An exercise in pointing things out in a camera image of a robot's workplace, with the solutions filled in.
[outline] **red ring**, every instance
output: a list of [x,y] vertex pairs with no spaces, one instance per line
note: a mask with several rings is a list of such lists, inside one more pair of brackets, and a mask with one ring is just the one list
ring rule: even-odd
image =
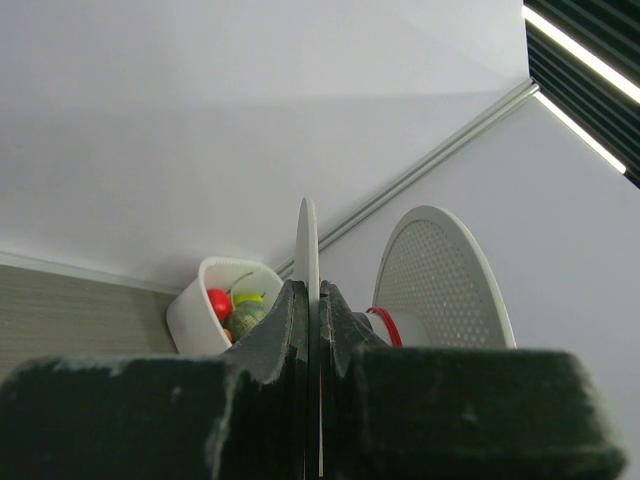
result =
[[396,327],[393,318],[391,318],[391,315],[386,308],[371,307],[369,310],[367,310],[367,313],[375,313],[380,318],[382,318],[382,321],[384,322],[384,325],[387,327],[387,331],[389,332],[391,345],[393,345],[394,347],[402,346],[402,338],[400,338],[400,332],[398,332],[398,328]]

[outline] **red fruit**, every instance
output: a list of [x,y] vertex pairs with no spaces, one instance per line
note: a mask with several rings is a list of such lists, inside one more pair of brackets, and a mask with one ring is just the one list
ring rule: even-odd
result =
[[220,290],[219,288],[207,290],[207,295],[209,295],[209,301],[211,302],[213,311],[216,312],[218,320],[224,322],[229,315],[231,315],[231,311],[233,310],[231,297],[227,295],[227,292]]

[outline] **perforated white disc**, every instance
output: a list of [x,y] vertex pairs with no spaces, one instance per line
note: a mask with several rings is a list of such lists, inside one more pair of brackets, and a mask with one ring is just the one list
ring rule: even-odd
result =
[[453,214],[418,207],[394,229],[378,273],[374,305],[421,319],[430,346],[514,348],[493,273]]

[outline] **white bowl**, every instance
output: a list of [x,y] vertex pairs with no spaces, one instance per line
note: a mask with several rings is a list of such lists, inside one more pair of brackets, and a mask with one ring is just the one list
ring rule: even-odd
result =
[[167,310],[167,325],[178,352],[185,355],[217,355],[231,347],[218,320],[207,290],[227,291],[243,275],[252,272],[234,287],[235,295],[264,293],[264,306],[270,310],[282,280],[269,267],[259,262],[236,258],[209,257],[202,261],[198,278],[176,298]]

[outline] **ceiling light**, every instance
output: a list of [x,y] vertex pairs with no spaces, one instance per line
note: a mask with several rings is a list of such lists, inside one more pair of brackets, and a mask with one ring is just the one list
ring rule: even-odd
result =
[[539,28],[545,35],[558,43],[561,47],[574,55],[577,59],[584,62],[588,67],[601,75],[605,80],[616,86],[624,94],[640,103],[640,87],[631,80],[621,75],[619,72],[604,63],[593,53],[588,51],[578,42],[562,32],[558,27],[551,24],[548,20],[531,10],[529,7],[523,7],[524,18],[535,27]]
[[618,170],[620,173],[624,173],[627,171],[627,167],[625,167],[620,160],[613,156],[609,150],[600,145],[595,138],[589,135],[582,127],[580,127],[576,122],[571,120],[569,116],[564,113],[560,108],[545,97],[542,93],[538,92],[534,95],[540,103],[542,103],[545,107],[547,107],[556,117],[558,117],[562,122],[567,125],[571,130],[573,130],[582,140],[584,140],[587,145],[593,148],[596,152],[598,152],[602,158],[604,158],[607,162],[613,165],[613,168]]

